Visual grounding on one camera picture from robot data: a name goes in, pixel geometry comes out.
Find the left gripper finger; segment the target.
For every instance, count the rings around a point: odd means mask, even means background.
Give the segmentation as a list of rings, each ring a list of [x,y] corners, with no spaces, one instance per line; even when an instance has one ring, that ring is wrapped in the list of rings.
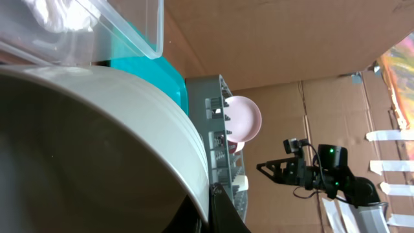
[[[210,185],[210,210],[208,232],[213,233],[250,233],[233,206],[223,186]]]

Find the white paper cup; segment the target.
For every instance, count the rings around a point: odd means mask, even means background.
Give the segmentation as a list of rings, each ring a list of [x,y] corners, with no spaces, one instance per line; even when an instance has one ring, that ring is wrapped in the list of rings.
[[[232,185],[238,187],[238,192],[246,191],[249,188],[248,177],[246,175],[236,175]]]

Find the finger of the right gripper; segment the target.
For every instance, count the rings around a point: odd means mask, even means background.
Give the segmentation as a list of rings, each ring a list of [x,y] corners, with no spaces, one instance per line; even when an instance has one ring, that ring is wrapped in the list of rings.
[[[290,159],[278,159],[278,160],[272,160],[272,161],[266,161],[264,163],[259,163],[256,165],[256,169],[259,171],[262,171],[263,168],[267,168],[271,171],[283,171],[285,169],[285,166],[282,167],[282,164],[287,164],[290,162]]]
[[[266,172],[262,167],[257,167],[257,170],[261,172],[264,176],[269,178],[274,183],[278,184],[288,184],[288,177],[284,175],[282,172],[276,171],[272,173]]]

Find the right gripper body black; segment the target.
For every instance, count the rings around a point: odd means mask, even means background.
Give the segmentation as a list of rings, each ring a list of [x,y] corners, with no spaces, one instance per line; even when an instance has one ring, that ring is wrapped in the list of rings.
[[[321,177],[321,171],[317,166],[307,166],[304,159],[294,157],[287,163],[288,184],[304,187],[306,190],[326,190]]]

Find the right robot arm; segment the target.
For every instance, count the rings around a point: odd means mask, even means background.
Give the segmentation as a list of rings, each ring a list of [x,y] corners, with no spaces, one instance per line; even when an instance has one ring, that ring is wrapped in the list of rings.
[[[329,199],[353,206],[360,232],[389,232],[387,203],[380,200],[369,179],[353,175],[346,148],[328,144],[315,148],[306,139],[287,139],[283,145],[293,157],[260,163],[256,169],[274,183],[323,192]]]

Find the large white plate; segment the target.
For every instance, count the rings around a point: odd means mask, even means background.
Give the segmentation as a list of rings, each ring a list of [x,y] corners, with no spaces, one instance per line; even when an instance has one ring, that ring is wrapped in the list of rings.
[[[245,96],[231,96],[225,99],[228,107],[224,114],[230,118],[225,128],[232,133],[227,136],[231,142],[248,142],[260,131],[262,116],[258,106]]]

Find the grey bowl of rice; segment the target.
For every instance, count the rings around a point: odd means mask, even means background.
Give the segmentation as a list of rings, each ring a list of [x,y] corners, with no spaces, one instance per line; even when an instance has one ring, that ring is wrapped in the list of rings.
[[[1,67],[1,231],[162,232],[209,180],[187,114],[108,67]]]

